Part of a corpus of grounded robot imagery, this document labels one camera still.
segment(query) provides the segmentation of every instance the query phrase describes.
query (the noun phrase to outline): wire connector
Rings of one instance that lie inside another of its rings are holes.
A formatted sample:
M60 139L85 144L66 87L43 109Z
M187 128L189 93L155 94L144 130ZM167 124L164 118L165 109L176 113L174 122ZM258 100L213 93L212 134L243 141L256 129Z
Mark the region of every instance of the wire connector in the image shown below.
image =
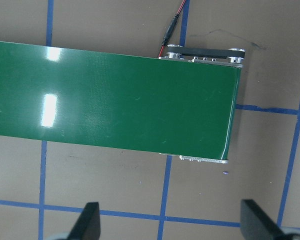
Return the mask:
M162 46L164 46L164 47L167 46L169 39L170 39L172 33L174 32L174 29L177 24L179 16L180 16L180 14L176 14L176 15L174 15L173 19L171 20L170 25L164 34L164 37L163 37L163 40L161 43Z

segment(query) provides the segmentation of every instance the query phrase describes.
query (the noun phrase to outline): cable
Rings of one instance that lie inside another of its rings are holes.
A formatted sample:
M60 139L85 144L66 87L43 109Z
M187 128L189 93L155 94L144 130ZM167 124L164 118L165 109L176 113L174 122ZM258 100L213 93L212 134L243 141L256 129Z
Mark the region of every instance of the cable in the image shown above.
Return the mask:
M182 8L184 7L185 2L186 2L186 0L183 0L183 2L181 3L181 6L179 7L179 9L178 9L178 11L176 12L176 14L180 14L180 13L181 13L181 10L182 10Z
M178 11L176 12L176 15L174 15L173 19L172 19L171 22L170 22L169 27L167 28L167 30L166 30L166 32L165 32L165 34L164 34L164 37L163 37L163 40L162 40L162 43L161 43L161 49L160 49L160 53L159 53L159 55L158 55L158 58L161 57L161 55L162 55L162 53L163 53L163 51L164 51L164 49L165 49L165 46L167 46L167 44L168 44L168 42L169 42L169 39L170 39L170 37L171 37L171 35L172 35L174 29L175 29L175 26L176 26L177 21L178 21L178 18L179 18L179 16L180 16L181 10L182 10L182 8L183 8L184 5L185 5L185 2L186 2L186 0L183 0L183 1L182 1L181 5L180 5L180 7L179 7L179 9L178 9Z

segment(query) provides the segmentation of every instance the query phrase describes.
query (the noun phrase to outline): green belt surface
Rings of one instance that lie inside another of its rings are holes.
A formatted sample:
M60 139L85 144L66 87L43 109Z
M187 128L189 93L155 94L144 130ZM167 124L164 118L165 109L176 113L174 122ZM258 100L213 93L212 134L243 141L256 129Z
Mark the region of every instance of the green belt surface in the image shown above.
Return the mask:
M225 160L240 71L0 42L0 135Z

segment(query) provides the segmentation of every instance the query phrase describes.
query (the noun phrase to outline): red wire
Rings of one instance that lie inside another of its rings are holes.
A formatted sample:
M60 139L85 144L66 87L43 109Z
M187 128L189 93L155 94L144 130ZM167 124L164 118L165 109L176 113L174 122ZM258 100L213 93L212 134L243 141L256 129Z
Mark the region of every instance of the red wire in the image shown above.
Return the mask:
M164 49L165 49L165 46L162 45L162 46L161 46L161 49L160 49L160 53L159 53L158 58L161 57L161 55L162 55Z
M179 9L178 9L178 11L176 12L176 14L180 14L180 13L181 13L181 10L182 10L182 8L184 7L185 2L186 2L186 0L183 0L183 1L182 1L181 5L180 5L180 7L179 7ZM162 53L164 52L164 49L165 49L165 46L162 45L162 46L161 46L161 49L160 49L160 53L159 53L158 58L162 56Z
M183 2L181 3L181 6L179 7L179 9L178 9L178 11L176 12L176 14L180 14L180 13L181 13L181 10L182 10L182 8L184 7L185 2L186 2L186 0L183 0Z

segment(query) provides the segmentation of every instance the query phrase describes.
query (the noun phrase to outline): blue tape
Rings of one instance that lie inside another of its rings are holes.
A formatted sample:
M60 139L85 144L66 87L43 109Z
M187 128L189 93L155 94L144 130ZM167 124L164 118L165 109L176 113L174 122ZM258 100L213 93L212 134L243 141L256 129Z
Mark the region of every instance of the blue tape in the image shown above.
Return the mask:
M134 219L160 220L160 216L158 216L158 215L124 212L124 211L100 210L100 215L116 216L116 217L124 217L124 218L134 218Z
M294 129L289 163L288 163L288 168L287 168L286 175L285 175L281 203L280 203L280 208L279 208L279 213L278 213L278 218L277 218L277 224L279 227L282 225L282 221L283 221L283 217L284 217L284 213L285 213L286 201L287 201L287 197L288 197L291 176L292 176L292 172L293 172L293 168L294 168L294 162L295 162L295 157L296 157L299 135L300 135L300 103L299 103L299 110L298 110L297 121L296 121L295 129Z
M257 112L266 112L266 113L274 113L274 114L289 114L289 115L297 115L298 110L289 109L289 108L279 108L279 107L271 107L271 108L261 108L255 105L235 105L236 109L240 110L249 110L249 111L257 111Z
M55 206L55 205L44 205L45 210L61 211L61 212L71 212L71 213L81 213L83 208L71 207L71 206Z
M167 216L166 221L187 223L187 224L204 224L204 225L240 228L239 222L231 222L231 221L215 221L215 220L184 218L184 217L175 217L175 216Z
M164 224L166 220L166 207L168 200L168 190L169 190L169 181L170 181L170 172L171 172L171 163L172 156L166 156L165 172L164 172L164 182L163 182L163 191L161 199L161 209L160 209L160 219L159 219L159 228L157 240L162 240L164 234Z
M39 208L39 204L19 202L19 201L0 200L0 205L11 206L11 207L20 207L20 208L30 208L30 209L38 209Z
M21 208L31 208L31 209L40 208L40 205L35 203L7 201L7 200L0 200L0 205L21 207ZM71 212L71 213L81 213L83 211L83 208L80 207L57 206L57 205L44 205L44 209L51 210L51 211ZM147 220L156 220L156 221L160 221L160 219L162 219L162 216L158 216L158 215L122 212L122 211L109 211L109 210L100 210L100 215L135 218L135 219L147 219ZM168 222L176 222L176 223L202 224L202 225L211 225L211 226L240 228L239 222L232 222L232 221L216 221L216 220L206 220L206 219L186 218L186 217L176 217L176 216L165 216L164 220ZM287 227L287 228L300 230L300 227Z
M52 28L54 20L54 0L48 0L48 9L46 16L46 37L45 45L48 47L52 46Z
M180 41L179 41L180 46L185 46L186 45L189 5L190 5L190 0L186 0L184 5L183 5L182 21L181 21L181 32L180 32Z
M41 142L38 240L44 239L47 141Z

